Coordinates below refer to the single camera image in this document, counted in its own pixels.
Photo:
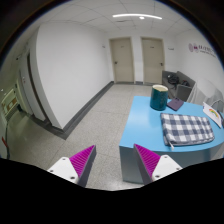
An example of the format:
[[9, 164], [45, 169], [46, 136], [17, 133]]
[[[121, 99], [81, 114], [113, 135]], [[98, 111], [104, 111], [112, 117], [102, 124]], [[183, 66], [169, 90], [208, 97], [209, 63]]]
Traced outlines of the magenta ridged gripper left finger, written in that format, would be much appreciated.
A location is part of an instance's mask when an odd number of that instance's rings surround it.
[[70, 158], [61, 157], [48, 169], [48, 172], [81, 187], [85, 187], [95, 157], [96, 146], [92, 145], [71, 156]]

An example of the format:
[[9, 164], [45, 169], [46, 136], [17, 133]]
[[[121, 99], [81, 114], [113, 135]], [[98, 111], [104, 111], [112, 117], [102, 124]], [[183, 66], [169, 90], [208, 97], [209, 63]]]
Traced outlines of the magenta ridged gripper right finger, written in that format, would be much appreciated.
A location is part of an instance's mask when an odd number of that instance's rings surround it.
[[169, 155], [160, 156], [138, 144], [134, 145], [134, 153], [144, 185], [182, 169]]

